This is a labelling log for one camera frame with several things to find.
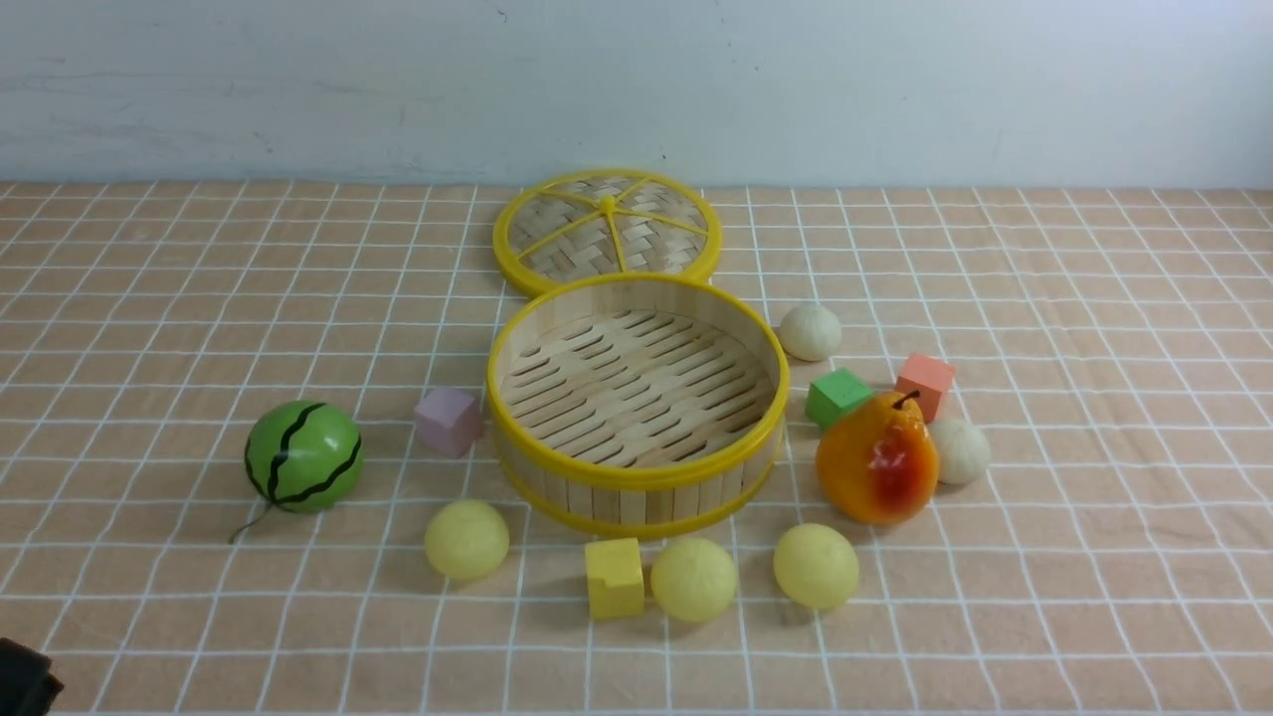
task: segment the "pink cube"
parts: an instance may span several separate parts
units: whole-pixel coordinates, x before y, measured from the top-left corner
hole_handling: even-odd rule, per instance
[[[424,445],[461,457],[481,437],[477,399],[453,387],[435,387],[415,406],[415,432]]]
[[[897,385],[894,390],[901,394],[918,390],[919,410],[924,414],[924,422],[932,423],[937,419],[942,399],[950,392],[953,382],[955,366],[923,353],[911,353],[901,367],[901,373],[897,375]]]

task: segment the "bamboo steamer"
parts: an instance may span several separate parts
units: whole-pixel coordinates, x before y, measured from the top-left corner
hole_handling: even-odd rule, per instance
[[[657,539],[717,522],[763,487],[785,437],[778,338],[723,290],[605,274],[523,307],[486,372],[513,487],[574,529]]]

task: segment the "green cube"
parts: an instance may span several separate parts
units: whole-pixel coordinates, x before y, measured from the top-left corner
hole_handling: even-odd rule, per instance
[[[873,394],[875,390],[862,382],[862,378],[854,376],[848,368],[840,368],[810,383],[808,397],[805,400],[805,414],[825,431],[866,403]]]

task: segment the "ball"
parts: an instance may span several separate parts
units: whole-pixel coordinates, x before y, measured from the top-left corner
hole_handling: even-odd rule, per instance
[[[363,474],[363,436],[341,409],[293,400],[261,415],[243,446],[247,478],[270,505],[289,512],[327,510]]]
[[[508,524],[485,502],[458,499],[424,530],[424,555],[440,575],[470,581],[494,572],[508,557]]]
[[[937,479],[948,485],[966,485],[990,469],[990,441],[967,420],[933,420],[928,434],[941,462]]]
[[[841,335],[840,320],[817,303],[792,308],[778,324],[778,341],[801,361],[826,361],[840,347]]]
[[[858,590],[858,554],[844,535],[826,525],[797,525],[778,540],[774,578],[792,601],[834,609]]]
[[[708,622],[724,614],[738,591],[733,558],[703,538],[672,541],[654,559],[649,589],[663,612],[682,622]]]

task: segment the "orange cube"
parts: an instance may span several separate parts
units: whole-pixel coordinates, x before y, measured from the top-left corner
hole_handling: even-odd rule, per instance
[[[897,375],[896,390],[903,394],[918,390],[919,410],[924,414],[924,422],[932,423],[937,419],[942,397],[946,397],[946,391],[953,382],[955,366],[922,353],[911,353]]]

